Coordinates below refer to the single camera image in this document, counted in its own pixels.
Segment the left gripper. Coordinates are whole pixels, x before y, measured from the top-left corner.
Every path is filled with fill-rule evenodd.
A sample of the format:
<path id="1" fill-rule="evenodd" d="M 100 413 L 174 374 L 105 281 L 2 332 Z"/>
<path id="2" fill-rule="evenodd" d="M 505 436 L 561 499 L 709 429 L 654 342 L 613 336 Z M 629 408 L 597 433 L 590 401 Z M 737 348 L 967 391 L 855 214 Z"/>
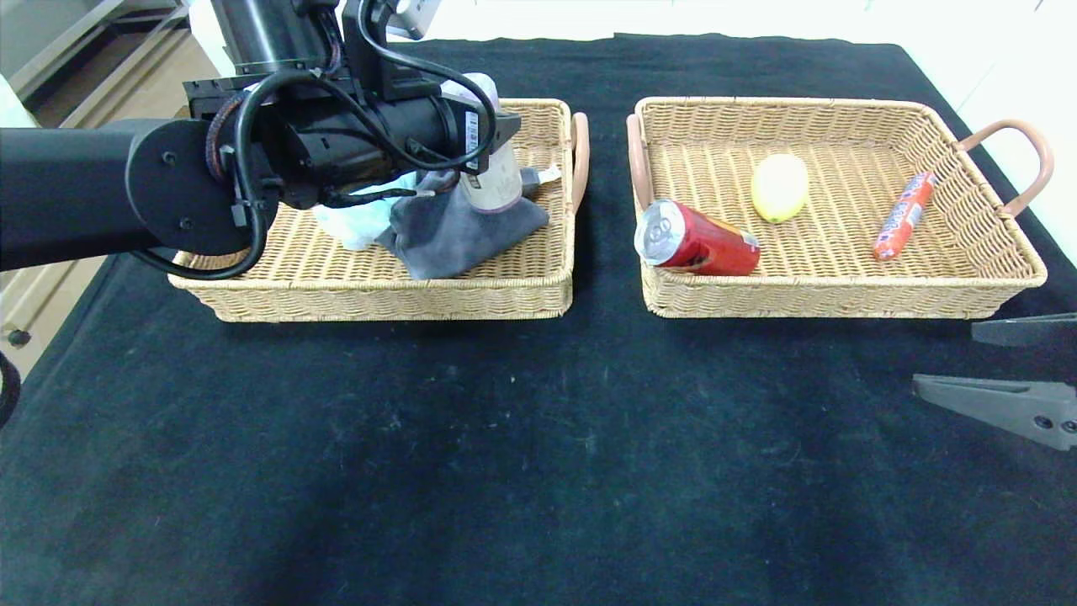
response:
<path id="1" fill-rule="evenodd" d="M 394 104 L 394 169 L 479 173 L 522 127 L 515 112 L 492 112 L 460 96 L 424 96 Z"/>

